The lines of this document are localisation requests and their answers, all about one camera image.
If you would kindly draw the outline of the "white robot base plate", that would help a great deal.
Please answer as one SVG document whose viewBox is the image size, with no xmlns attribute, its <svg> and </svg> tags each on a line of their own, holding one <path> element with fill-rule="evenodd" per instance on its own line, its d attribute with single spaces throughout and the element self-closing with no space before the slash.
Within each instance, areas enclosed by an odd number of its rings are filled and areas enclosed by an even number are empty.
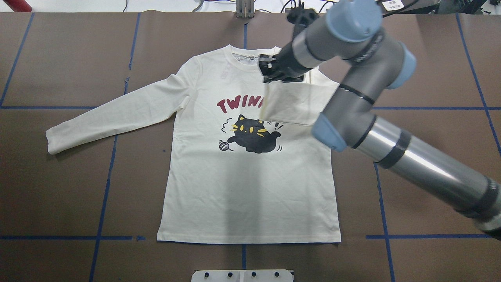
<svg viewBox="0 0 501 282">
<path fill-rule="evenodd" d="M 294 272 L 287 269 L 238 269 L 195 271 L 192 282 L 294 282 Z"/>
</svg>

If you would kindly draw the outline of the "right silver-grey robot arm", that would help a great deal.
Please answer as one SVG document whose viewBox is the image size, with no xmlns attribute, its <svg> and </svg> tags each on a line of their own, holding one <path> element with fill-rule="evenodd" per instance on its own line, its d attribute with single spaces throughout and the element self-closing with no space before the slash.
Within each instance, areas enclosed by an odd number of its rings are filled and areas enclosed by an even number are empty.
<svg viewBox="0 0 501 282">
<path fill-rule="evenodd" d="M 500 239 L 500 184 L 381 115 L 377 101 L 402 86 L 416 58 L 382 26 L 374 0 L 340 0 L 326 14 L 290 15 L 296 31 L 275 55 L 261 55 L 263 82 L 293 83 L 339 58 L 349 70 L 314 118 L 313 136 L 329 149 L 351 148 L 470 219 L 485 236 Z"/>
</svg>

